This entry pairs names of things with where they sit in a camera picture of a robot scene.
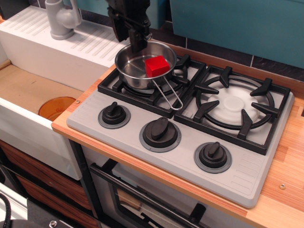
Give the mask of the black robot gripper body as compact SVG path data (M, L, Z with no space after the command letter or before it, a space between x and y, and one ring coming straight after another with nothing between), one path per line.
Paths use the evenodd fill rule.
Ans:
M146 38L149 36L151 23L146 14L149 0L108 0L107 3L111 20L121 17L131 24L130 28L140 31Z

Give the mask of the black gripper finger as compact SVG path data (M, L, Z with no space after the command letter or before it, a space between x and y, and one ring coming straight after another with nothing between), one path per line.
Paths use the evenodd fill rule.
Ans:
M127 40L129 38L129 29L131 24L127 20L121 17L112 19L112 22L113 22L113 30L117 40L119 42Z
M138 53L147 48L146 36L135 28L129 29L129 40L133 53Z

